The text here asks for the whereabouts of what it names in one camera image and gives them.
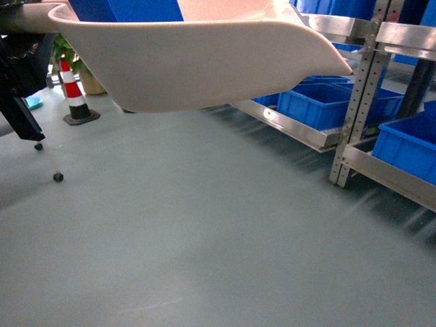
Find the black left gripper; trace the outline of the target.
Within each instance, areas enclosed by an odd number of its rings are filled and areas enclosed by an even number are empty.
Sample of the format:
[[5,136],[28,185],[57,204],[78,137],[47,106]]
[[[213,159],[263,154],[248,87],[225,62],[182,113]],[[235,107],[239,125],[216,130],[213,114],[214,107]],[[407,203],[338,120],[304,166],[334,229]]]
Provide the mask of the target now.
[[9,34],[1,38],[1,79],[13,95],[1,93],[1,113],[22,140],[40,142],[45,138],[19,97],[28,97],[46,88],[54,38],[54,33]]

